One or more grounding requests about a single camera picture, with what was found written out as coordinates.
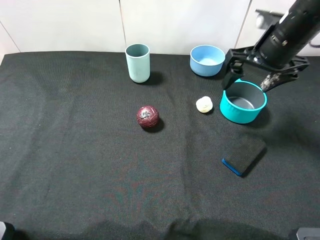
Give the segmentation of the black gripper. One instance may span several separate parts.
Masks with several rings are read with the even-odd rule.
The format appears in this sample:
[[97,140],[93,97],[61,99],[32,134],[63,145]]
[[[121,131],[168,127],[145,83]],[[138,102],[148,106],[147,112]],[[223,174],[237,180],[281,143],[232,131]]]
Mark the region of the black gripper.
[[271,72],[259,85],[263,92],[298,79],[298,72],[310,63],[306,57],[297,56],[295,48],[283,43],[279,29],[278,24],[272,24],[255,45],[228,50],[224,61],[223,90],[244,76],[243,64]]

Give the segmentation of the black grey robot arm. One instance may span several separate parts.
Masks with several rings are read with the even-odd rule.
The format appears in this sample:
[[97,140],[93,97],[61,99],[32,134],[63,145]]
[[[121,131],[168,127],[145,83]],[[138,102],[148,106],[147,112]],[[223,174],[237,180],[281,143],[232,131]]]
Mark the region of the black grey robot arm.
[[228,50],[223,90],[244,76],[243,64],[269,73],[260,84],[263,92],[297,80],[309,66],[298,53],[320,32],[320,2],[297,0],[284,14],[261,9],[256,13],[256,26],[264,33],[253,46]]

